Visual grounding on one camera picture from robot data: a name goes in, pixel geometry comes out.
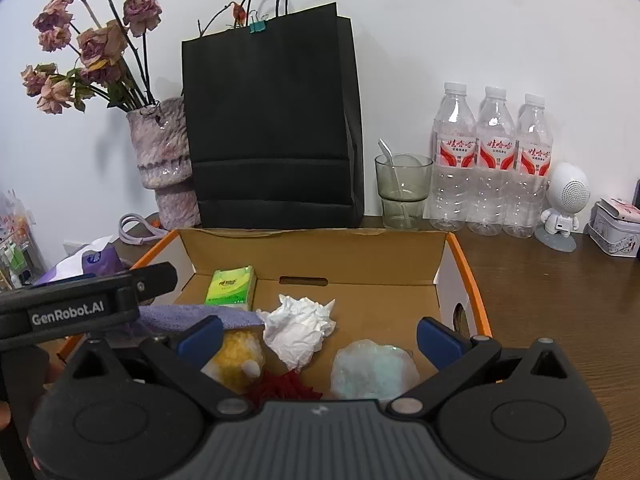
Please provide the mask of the purple knitted cloth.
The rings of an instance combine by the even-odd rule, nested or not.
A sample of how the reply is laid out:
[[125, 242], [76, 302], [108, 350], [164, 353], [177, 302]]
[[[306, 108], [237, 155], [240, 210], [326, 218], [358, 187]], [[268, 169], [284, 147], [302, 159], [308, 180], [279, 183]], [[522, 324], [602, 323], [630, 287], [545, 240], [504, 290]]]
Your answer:
[[207, 304], [150, 304], [139, 307], [140, 316], [131, 322], [128, 333], [134, 336], [181, 333], [204, 318], [215, 315], [224, 330], [242, 330], [264, 326], [258, 314], [238, 308]]

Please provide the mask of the purple tissue pack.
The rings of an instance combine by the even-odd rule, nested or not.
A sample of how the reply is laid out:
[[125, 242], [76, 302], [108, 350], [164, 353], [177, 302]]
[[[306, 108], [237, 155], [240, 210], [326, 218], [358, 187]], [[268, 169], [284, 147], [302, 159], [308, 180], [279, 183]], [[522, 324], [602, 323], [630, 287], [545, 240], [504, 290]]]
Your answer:
[[114, 236], [104, 236], [82, 246], [73, 255], [47, 270], [35, 284], [43, 285], [83, 275], [109, 276], [122, 272], [126, 269], [126, 264], [119, 258], [114, 243]]

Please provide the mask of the right water bottle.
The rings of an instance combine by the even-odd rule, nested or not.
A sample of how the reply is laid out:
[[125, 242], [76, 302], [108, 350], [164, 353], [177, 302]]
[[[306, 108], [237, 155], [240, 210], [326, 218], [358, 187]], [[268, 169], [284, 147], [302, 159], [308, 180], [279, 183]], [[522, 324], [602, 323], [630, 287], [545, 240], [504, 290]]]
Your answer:
[[540, 219], [552, 159], [553, 134], [542, 96], [526, 94], [518, 115], [516, 140], [503, 231], [516, 238], [529, 238]]

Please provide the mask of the green tissue pack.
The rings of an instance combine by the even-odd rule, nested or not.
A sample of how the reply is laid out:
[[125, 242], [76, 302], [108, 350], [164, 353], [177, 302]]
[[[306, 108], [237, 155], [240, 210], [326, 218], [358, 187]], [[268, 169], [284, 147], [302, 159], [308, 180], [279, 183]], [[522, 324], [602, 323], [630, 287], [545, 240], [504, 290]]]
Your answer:
[[250, 311], [255, 283], [255, 272], [252, 266], [216, 270], [209, 283], [204, 304]]

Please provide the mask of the white paper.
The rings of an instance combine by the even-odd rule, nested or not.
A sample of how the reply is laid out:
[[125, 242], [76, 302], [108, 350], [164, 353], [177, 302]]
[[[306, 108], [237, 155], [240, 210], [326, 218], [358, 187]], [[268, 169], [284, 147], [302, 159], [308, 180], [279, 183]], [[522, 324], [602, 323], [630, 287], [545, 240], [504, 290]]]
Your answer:
[[336, 322], [331, 318], [335, 300], [327, 304], [303, 297], [280, 295], [280, 306], [255, 313], [264, 323], [262, 339], [288, 370], [299, 372], [322, 349], [332, 335]]

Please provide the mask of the green tinted glass cup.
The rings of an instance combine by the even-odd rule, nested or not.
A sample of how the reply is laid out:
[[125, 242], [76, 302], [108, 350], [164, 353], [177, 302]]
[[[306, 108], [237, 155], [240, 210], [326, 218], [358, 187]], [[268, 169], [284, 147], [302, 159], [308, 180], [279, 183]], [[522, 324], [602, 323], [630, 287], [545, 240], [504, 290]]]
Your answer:
[[374, 163], [378, 197], [382, 206], [383, 226], [393, 230], [414, 231], [419, 229], [431, 189], [432, 160], [419, 155], [394, 155], [394, 166], [404, 196], [402, 201], [411, 217], [412, 227], [409, 229], [405, 229], [402, 225], [404, 216], [400, 209], [400, 201], [396, 198], [390, 166], [386, 164], [384, 155], [376, 156]]

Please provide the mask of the purple textured vase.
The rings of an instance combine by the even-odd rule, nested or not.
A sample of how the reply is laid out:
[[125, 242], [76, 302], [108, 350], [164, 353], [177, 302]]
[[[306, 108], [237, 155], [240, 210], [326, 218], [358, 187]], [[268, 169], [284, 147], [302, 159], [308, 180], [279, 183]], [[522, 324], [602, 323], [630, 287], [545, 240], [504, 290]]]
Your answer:
[[183, 97], [126, 114], [142, 185], [155, 194], [160, 224], [168, 231], [201, 223]]

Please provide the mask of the red orange cardboard box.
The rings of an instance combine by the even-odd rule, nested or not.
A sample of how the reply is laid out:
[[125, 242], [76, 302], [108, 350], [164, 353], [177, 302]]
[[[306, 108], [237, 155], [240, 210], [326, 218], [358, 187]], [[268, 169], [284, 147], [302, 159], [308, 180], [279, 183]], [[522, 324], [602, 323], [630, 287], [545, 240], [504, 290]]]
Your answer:
[[259, 232], [175, 230], [134, 266], [168, 261], [178, 285], [158, 304], [199, 304], [215, 271], [252, 266], [254, 307], [271, 311], [282, 295], [332, 302], [333, 334], [300, 374], [302, 382], [330, 392], [335, 353], [360, 339], [407, 351], [421, 378], [435, 367], [416, 344], [424, 316], [454, 328], [458, 309], [472, 335], [491, 328], [475, 278], [452, 234], [382, 229]]

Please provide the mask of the black paper bag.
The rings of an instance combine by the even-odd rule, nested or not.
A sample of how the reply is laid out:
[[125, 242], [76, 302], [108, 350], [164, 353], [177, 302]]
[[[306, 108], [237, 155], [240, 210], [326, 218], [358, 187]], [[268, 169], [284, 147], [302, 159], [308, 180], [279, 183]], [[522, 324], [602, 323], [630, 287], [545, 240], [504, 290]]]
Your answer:
[[352, 22], [333, 3], [182, 45], [206, 228], [356, 228], [363, 135]]

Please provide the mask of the left water bottle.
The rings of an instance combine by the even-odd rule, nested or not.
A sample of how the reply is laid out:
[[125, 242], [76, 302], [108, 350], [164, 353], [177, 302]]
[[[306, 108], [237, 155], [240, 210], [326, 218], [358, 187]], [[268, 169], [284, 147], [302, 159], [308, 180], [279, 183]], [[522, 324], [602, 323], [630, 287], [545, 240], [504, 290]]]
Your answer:
[[475, 164], [475, 118], [466, 85], [446, 82], [432, 128], [434, 168], [428, 215], [436, 230], [456, 232], [468, 214], [470, 177]]

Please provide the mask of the colourful packets at left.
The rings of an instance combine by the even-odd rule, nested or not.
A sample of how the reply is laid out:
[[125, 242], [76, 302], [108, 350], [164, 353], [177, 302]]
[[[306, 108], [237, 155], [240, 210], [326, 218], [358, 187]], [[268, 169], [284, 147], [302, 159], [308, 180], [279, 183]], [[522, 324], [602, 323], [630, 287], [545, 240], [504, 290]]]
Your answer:
[[34, 219], [13, 190], [1, 192], [1, 291], [34, 284], [44, 273]]

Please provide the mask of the yellow white plush toy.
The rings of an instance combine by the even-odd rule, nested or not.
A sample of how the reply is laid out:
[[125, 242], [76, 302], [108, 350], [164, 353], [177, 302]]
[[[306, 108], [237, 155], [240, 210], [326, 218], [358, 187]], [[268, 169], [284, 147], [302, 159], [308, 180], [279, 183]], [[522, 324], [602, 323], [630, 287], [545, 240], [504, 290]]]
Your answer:
[[235, 393], [246, 393], [262, 376], [266, 358], [254, 330], [226, 330], [222, 345], [201, 372]]

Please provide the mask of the middle water bottle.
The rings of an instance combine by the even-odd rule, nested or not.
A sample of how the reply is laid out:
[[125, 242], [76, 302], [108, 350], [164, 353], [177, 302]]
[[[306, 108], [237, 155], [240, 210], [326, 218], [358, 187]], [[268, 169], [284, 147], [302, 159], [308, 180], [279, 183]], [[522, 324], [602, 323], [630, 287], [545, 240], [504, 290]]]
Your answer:
[[487, 86], [474, 126], [475, 167], [466, 224], [480, 235], [500, 233], [506, 210], [506, 186], [516, 154], [516, 135], [506, 106], [506, 89]]

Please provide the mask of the white astronaut figure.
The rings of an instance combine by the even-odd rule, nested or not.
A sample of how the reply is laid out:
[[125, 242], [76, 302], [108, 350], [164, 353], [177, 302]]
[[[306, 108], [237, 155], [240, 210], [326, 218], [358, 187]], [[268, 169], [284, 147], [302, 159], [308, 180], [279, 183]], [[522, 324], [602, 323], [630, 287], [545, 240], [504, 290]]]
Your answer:
[[550, 207], [540, 215], [536, 239], [556, 252], [570, 254], [576, 249], [573, 233], [578, 230], [578, 214], [590, 200], [586, 174], [569, 162], [561, 162], [552, 171], [546, 197]]

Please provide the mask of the teal binder clip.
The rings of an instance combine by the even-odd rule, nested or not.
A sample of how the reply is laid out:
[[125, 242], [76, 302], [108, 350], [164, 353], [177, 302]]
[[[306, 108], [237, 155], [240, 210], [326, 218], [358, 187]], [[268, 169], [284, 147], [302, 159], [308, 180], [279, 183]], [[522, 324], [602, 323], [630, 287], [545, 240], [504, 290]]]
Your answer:
[[254, 21], [250, 23], [250, 33], [258, 34], [258, 32], [264, 32], [267, 28], [267, 23], [265, 21]]

